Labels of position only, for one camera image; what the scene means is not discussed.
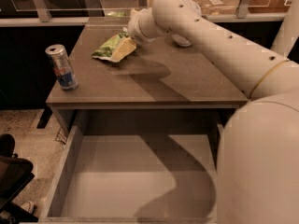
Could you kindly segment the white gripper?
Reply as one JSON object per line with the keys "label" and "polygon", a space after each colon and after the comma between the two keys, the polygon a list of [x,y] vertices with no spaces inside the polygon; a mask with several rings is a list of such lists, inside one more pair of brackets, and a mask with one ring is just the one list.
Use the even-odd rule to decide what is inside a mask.
{"label": "white gripper", "polygon": [[110,59],[119,62],[136,49],[136,43],[141,45],[152,42],[163,35],[163,30],[156,24],[151,8],[141,10],[132,9],[127,27],[128,35],[121,39],[112,51]]}

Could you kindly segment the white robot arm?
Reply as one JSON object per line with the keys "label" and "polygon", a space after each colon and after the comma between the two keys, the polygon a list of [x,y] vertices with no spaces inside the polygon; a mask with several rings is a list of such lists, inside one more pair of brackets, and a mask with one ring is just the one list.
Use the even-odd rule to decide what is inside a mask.
{"label": "white robot arm", "polygon": [[299,224],[299,67],[204,19],[192,0],[154,0],[132,10],[138,44],[180,35],[248,101],[222,133],[217,158],[219,224]]}

